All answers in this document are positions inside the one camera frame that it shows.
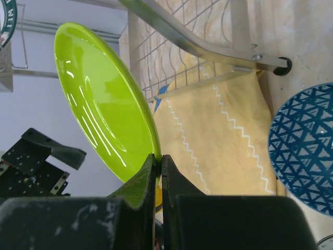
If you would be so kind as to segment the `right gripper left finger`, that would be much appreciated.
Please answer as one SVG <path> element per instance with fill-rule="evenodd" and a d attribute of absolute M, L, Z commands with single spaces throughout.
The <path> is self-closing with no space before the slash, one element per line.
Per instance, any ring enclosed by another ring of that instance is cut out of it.
<path fill-rule="evenodd" d="M 156 159 L 107 197 L 22 197 L 1 205 L 1 249 L 154 249 Z"/>

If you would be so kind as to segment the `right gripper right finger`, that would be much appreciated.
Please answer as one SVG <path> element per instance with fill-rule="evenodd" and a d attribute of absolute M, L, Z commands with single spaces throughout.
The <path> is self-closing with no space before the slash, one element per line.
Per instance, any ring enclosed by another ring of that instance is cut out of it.
<path fill-rule="evenodd" d="M 165 249 L 317 249 L 292 199 L 206 195 L 169 155 L 161 169 Z"/>

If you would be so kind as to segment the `yellow cloth with white zigzags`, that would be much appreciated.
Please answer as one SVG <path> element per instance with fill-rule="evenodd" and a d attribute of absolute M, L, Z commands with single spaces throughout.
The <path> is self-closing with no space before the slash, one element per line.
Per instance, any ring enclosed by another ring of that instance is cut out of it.
<path fill-rule="evenodd" d="M 286 195 L 268 157 L 272 116 L 261 76 L 253 71 L 154 103 L 162 153 L 206 194 Z"/>

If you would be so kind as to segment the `lime green plate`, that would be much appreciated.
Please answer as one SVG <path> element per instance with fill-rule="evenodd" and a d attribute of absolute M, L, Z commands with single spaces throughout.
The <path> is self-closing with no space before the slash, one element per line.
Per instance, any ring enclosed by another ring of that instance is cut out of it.
<path fill-rule="evenodd" d="M 56 31 L 54 58 L 70 109 L 95 152 L 124 183 L 115 194 L 134 208 L 147 192 L 161 146 L 149 105 L 116 52 L 74 22 Z"/>

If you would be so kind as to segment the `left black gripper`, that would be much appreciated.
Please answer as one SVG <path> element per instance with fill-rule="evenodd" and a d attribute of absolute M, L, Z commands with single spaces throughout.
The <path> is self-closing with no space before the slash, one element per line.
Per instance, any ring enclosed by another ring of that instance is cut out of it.
<path fill-rule="evenodd" d="M 47 161 L 49 156 L 78 170 L 86 152 L 62 145 L 29 128 L 1 156 L 1 198 L 64 196 L 69 173 Z"/>

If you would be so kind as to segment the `white plate green rim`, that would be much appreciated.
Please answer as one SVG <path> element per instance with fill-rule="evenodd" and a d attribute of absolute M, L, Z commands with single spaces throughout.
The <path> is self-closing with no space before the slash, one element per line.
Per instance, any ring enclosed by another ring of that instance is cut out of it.
<path fill-rule="evenodd" d="M 16 0 L 1 0 L 1 49 L 10 41 L 17 23 Z"/>

